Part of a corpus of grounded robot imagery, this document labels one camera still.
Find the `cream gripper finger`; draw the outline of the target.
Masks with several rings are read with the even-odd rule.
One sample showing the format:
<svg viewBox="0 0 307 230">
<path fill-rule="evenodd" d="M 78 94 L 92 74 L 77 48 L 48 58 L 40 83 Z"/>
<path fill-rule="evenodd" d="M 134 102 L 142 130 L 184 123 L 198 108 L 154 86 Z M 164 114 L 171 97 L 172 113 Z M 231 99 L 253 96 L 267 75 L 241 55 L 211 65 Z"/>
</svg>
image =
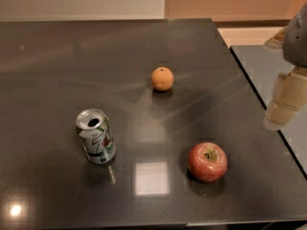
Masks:
<svg viewBox="0 0 307 230">
<path fill-rule="evenodd" d="M 285 37 L 286 29 L 282 28 L 275 35 L 265 42 L 265 46 L 270 49 L 281 49 Z"/>
<path fill-rule="evenodd" d="M 280 73 L 265 111 L 264 127 L 268 130 L 279 130 L 306 104 L 307 68 L 294 68 L 288 74 Z"/>
</svg>

